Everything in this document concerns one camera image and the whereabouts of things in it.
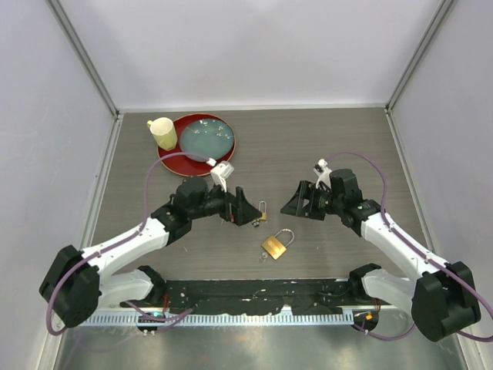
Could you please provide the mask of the small brass padlock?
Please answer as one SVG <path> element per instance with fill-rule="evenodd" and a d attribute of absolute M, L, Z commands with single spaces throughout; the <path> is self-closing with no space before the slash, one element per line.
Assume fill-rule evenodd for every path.
<path fill-rule="evenodd" d="M 267 202 L 264 200 L 261 200 L 259 202 L 259 212 L 261 212 L 261 216 L 258 219 L 259 222 L 265 222 L 267 220 Z"/>

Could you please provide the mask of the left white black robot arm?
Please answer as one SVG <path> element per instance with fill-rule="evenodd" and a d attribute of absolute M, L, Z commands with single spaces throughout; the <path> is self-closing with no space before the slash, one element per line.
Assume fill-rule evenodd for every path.
<path fill-rule="evenodd" d="M 193 220 L 214 215 L 243 226 L 261 212 L 246 199 L 242 187 L 230 193 L 220 185 L 209 187 L 202 177 L 189 177 L 167 203 L 133 229 L 83 250 L 62 248 L 39 288 L 49 305 L 46 323 L 50 325 L 56 315 L 66 328 L 74 328 L 97 308 L 124 301 L 158 306 L 165 284 L 159 273 L 148 266 L 125 274 L 120 269 L 188 234 Z"/>

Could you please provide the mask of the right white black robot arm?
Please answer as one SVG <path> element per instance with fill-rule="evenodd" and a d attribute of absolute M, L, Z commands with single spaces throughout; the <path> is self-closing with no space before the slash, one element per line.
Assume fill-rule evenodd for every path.
<path fill-rule="evenodd" d="M 376 298 L 410 315 L 426 339 L 440 341 L 481 319 L 474 278 L 462 262 L 449 263 L 404 232 L 381 205 L 364 198 L 352 170 L 316 166 L 317 182 L 300 181 L 281 213 L 324 220 L 337 215 L 357 236 L 383 251 L 404 273 L 389 274 L 376 264 L 350 273 L 349 298 L 366 304 Z"/>

